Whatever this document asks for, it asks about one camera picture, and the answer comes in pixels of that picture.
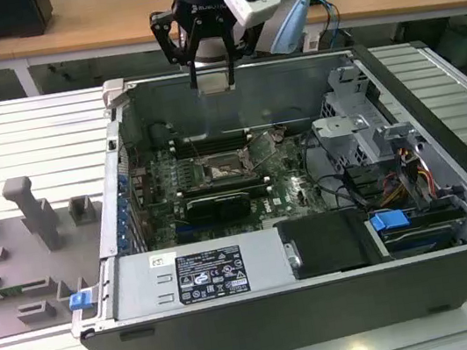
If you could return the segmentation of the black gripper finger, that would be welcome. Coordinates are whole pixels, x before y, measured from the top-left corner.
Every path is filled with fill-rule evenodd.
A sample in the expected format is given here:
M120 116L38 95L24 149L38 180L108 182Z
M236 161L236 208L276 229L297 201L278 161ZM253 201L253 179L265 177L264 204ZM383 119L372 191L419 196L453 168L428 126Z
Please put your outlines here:
M190 75L190 88L198 88L197 69L195 68L198 52L198 29L196 19L185 9L176 11L154 12L149 15L151 32L160 49L171 65L187 66ZM185 32L185 42L177 46L169 36L172 24L176 23Z
M249 28L240 23L231 24L225 19L217 20L220 38L226 50L226 66L229 88L235 86L235 63L244 56L254 53L259 36L257 26Z

